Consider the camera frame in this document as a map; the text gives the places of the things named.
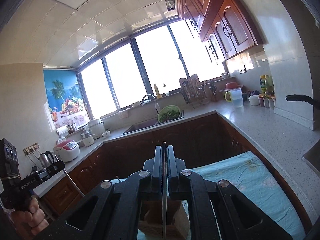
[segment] knife block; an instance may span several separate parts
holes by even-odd
[[[185,240],[190,223],[181,201],[167,199],[166,239]],[[143,201],[138,229],[162,238],[162,201]]]

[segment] finger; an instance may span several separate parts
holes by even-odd
[[[44,219],[44,212],[42,209],[38,209],[36,211],[36,213],[34,213],[32,215],[32,221],[29,222],[29,226],[31,226],[32,228],[36,227],[37,225],[39,225],[42,220]]]
[[[39,225],[37,225],[35,228],[32,228],[31,232],[34,236],[36,236],[42,230],[44,230],[48,225],[49,225],[49,223],[47,222],[47,220],[44,219],[44,220],[42,220],[42,222]]]
[[[32,197],[29,204],[29,210],[32,214],[34,214],[38,209],[39,209],[39,203],[34,197]]]
[[[14,224],[28,223],[32,221],[32,214],[30,212],[14,211],[10,215]]]

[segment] ceiling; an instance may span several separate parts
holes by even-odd
[[[167,10],[165,0],[88,0],[76,10],[55,0],[24,0],[0,33],[0,65],[79,67],[130,34],[176,14]]]

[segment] hand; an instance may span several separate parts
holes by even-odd
[[[29,210],[30,212],[15,211],[11,213],[11,219],[24,239],[32,239],[49,225],[44,219],[44,212],[39,208],[38,201],[34,197],[30,201]]]

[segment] red and white rice cooker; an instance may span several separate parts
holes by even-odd
[[[80,148],[77,142],[73,140],[65,140],[57,144],[53,148],[54,154],[64,162],[70,162],[74,160],[80,154]]]

